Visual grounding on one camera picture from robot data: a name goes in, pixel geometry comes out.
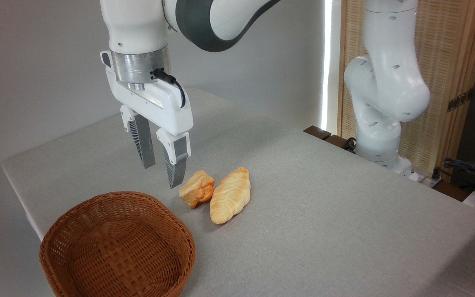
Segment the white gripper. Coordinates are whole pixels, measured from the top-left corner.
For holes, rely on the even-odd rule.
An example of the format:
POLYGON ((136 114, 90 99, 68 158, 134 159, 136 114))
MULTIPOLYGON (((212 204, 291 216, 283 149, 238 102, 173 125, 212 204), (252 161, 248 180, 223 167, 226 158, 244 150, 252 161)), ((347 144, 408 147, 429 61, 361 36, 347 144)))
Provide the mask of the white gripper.
POLYGON ((101 52, 111 91, 123 105, 120 108, 125 131, 130 133, 145 169, 156 164, 149 121, 160 127, 157 139, 162 143, 169 187, 179 186, 186 174, 187 158, 192 155, 190 133, 193 115, 188 96, 181 107, 182 95, 177 86, 157 79, 143 90, 132 90, 121 83, 113 69, 109 51, 101 52))

